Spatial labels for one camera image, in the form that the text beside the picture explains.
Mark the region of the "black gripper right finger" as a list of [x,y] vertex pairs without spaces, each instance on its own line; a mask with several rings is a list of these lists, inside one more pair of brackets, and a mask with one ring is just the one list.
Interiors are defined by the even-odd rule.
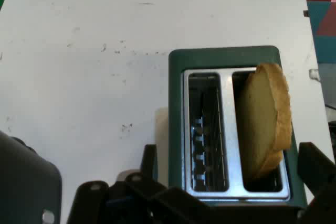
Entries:
[[300,143],[298,174],[314,196],[299,223],[335,223],[335,164],[313,143]]

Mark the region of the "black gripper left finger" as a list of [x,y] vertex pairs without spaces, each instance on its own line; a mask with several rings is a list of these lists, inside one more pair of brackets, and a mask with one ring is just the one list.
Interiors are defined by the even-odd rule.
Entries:
[[140,168],[112,186],[101,180],[80,185],[68,223],[206,223],[208,207],[157,180],[156,145],[144,147]]

